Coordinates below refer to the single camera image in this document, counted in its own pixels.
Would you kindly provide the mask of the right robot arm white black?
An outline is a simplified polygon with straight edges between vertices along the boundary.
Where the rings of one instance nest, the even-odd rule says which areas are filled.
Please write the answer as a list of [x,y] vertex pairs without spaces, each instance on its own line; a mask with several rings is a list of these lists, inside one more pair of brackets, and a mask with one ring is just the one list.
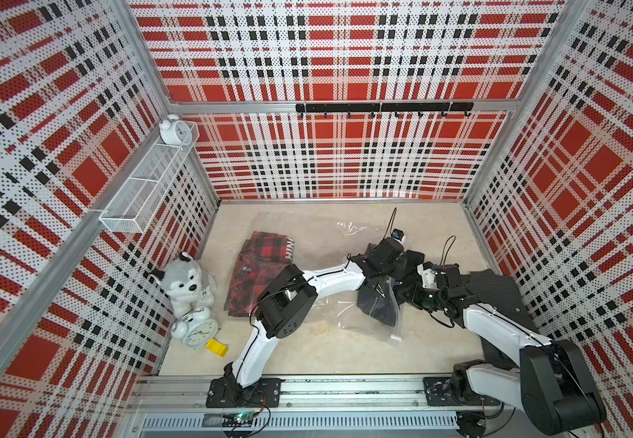
[[538,334],[486,300],[516,291],[512,278],[491,270],[463,276],[456,265],[417,266],[411,304],[442,312],[452,326],[477,334],[513,363],[510,370],[484,361],[456,364],[451,397],[458,403],[491,397],[523,411],[546,435],[601,425],[606,407],[578,346]]

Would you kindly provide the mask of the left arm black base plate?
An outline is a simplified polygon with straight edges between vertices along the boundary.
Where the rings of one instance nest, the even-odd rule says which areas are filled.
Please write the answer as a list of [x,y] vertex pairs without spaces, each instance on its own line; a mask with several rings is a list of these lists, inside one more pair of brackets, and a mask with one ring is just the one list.
[[279,405],[282,380],[263,378],[253,385],[243,388],[226,377],[211,381],[206,408],[275,408]]

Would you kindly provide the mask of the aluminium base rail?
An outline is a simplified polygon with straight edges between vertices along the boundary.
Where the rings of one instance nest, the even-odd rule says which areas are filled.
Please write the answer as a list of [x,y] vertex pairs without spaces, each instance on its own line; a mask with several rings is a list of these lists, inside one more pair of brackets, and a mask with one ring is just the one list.
[[[122,437],[538,437],[519,409],[429,406],[423,379],[446,374],[284,375],[275,408],[206,408],[210,376],[144,378]],[[203,428],[205,414],[252,412],[250,427]]]

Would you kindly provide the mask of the black wall hook rail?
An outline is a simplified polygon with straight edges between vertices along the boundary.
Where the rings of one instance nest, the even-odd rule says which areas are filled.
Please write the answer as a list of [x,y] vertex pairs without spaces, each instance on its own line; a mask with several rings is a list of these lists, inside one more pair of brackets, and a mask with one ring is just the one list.
[[468,115],[474,109],[473,102],[414,102],[414,103],[395,103],[395,102],[375,102],[375,103],[300,103],[296,104],[296,112],[299,114],[307,113],[425,113],[433,112],[447,115],[449,112],[462,112]]

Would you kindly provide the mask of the yellow small block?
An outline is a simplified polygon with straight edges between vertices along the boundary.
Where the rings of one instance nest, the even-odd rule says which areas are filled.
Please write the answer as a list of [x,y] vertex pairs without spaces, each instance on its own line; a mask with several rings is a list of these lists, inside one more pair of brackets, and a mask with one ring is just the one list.
[[216,339],[210,339],[205,344],[205,348],[221,358],[224,358],[228,352],[228,346],[219,341],[216,341]]

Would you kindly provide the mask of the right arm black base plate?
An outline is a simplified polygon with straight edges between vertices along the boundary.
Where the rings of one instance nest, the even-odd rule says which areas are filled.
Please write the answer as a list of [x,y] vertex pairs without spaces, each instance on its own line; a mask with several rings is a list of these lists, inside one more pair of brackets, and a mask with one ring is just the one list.
[[423,379],[424,395],[429,406],[491,406],[502,403],[489,396],[456,389],[450,375],[426,377]]

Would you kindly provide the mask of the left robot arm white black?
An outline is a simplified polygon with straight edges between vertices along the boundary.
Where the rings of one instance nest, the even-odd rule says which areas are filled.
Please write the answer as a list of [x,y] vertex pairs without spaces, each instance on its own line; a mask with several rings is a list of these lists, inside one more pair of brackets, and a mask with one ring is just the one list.
[[364,254],[320,270],[289,265],[265,288],[250,311],[252,334],[236,361],[224,367],[227,386],[239,392],[254,386],[277,344],[293,334],[318,299],[356,292],[356,307],[375,321],[396,328],[400,304],[393,290],[394,274],[406,264],[403,237],[384,237]]

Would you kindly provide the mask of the green circuit board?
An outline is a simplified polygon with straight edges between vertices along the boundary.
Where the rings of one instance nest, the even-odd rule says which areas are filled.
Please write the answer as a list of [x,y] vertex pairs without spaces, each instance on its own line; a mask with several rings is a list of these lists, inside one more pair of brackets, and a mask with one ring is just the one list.
[[229,414],[205,414],[201,426],[203,428],[250,427],[254,414],[252,412],[230,412]]

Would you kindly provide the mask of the white alarm clock on table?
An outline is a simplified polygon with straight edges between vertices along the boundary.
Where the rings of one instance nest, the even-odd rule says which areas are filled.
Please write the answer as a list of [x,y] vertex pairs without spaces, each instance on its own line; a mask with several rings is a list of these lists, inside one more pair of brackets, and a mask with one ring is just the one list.
[[197,349],[209,343],[219,331],[219,322],[208,307],[191,310],[171,327],[171,336],[188,348]]

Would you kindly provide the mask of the white alarm clock on shelf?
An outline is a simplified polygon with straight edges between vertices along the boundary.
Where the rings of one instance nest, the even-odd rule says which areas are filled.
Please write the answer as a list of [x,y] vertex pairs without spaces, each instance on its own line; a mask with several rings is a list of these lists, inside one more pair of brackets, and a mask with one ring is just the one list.
[[192,127],[176,114],[169,114],[159,124],[161,140],[169,146],[185,146],[192,140]]

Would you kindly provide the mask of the red black plaid shirt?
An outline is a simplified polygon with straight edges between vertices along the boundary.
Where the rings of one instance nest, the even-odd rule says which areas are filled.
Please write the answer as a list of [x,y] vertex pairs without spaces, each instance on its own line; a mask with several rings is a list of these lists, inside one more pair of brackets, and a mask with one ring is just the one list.
[[260,295],[293,262],[294,240],[287,235],[254,231],[236,258],[224,310],[248,317]]

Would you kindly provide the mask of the grey white husky plush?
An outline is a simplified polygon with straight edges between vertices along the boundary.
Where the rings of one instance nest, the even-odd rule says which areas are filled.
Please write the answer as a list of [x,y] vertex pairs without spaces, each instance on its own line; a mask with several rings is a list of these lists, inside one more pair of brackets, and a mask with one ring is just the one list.
[[187,252],[181,252],[177,259],[163,269],[152,269],[150,281],[159,285],[169,298],[176,319],[196,308],[214,305],[214,276]]

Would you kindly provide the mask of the clear plastic vacuum bag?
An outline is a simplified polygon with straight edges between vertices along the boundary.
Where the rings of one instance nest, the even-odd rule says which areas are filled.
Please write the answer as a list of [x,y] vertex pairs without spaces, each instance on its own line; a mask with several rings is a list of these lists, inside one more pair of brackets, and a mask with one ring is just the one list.
[[291,336],[314,308],[341,299],[339,325],[384,341],[401,338],[402,304],[429,315],[443,309],[445,264],[410,250],[405,233],[325,217],[263,215],[243,242],[224,309],[247,317],[248,343]]

